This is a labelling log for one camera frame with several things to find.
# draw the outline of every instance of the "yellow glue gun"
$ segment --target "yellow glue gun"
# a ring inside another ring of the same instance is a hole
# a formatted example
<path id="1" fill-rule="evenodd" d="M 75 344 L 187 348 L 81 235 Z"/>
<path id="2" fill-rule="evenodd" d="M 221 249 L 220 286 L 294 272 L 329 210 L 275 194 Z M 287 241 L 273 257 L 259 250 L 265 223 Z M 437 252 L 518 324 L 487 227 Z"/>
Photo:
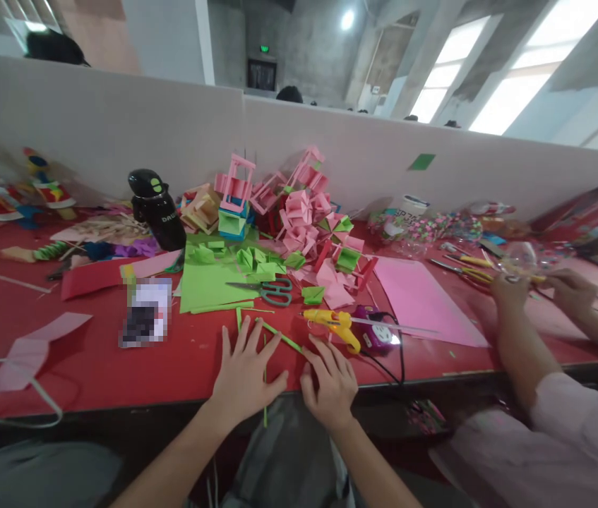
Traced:
<path id="1" fill-rule="evenodd" d="M 333 333 L 336 333 L 343 342 L 348 344 L 348 352 L 358 354 L 360 352 L 360 343 L 350 331 L 352 322 L 349 313 L 336 313 L 326 309 L 305 310 L 301 314 L 308 321 L 316 322 L 319 325 L 325 325 Z"/>

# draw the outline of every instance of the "pink sleeve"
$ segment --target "pink sleeve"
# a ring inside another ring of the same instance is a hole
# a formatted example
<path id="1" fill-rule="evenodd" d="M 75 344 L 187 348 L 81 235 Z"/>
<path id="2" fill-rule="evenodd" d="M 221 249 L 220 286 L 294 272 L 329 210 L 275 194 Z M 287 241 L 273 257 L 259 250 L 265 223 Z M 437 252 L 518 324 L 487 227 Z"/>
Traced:
<path id="1" fill-rule="evenodd" d="M 563 373 L 547 375 L 537 387 L 534 429 L 574 445 L 598 460 L 598 392 Z"/>

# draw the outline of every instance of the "green-handled scissors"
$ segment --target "green-handled scissors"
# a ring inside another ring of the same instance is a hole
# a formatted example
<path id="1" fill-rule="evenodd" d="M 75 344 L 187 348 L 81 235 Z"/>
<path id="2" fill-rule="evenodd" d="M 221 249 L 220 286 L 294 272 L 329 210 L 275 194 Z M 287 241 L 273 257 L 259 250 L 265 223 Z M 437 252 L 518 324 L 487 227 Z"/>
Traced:
<path id="1" fill-rule="evenodd" d="M 226 282 L 226 285 L 243 289 L 256 289 L 261 293 L 261 298 L 279 307 L 287 307 L 292 302 L 294 285 L 289 279 L 276 279 L 274 282 L 261 282 L 261 284 Z"/>

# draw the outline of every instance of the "black water bottle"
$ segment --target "black water bottle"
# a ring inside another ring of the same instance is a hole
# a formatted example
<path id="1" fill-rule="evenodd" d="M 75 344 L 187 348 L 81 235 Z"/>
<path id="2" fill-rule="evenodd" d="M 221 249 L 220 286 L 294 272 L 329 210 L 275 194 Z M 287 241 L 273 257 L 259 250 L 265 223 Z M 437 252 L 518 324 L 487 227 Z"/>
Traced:
<path id="1" fill-rule="evenodd" d="M 155 240 L 163 250 L 179 250 L 186 246 L 186 232 L 169 195 L 169 186 L 152 169 L 134 169 L 129 174 L 134 197 L 134 219 L 148 223 Z"/>

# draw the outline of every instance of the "window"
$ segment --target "window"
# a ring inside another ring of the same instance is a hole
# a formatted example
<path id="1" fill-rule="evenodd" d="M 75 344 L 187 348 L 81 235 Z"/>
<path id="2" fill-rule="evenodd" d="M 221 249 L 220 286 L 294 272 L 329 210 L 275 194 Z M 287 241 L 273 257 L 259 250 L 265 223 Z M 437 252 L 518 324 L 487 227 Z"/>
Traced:
<path id="1" fill-rule="evenodd" d="M 489 16 L 466 23 L 451 31 L 433 70 L 428 74 L 424 89 L 409 114 L 417 115 L 419 121 L 423 123 L 433 119 L 488 19 Z"/>
<path id="2" fill-rule="evenodd" d="M 598 0 L 558 0 L 470 131 L 502 135 L 598 19 Z"/>

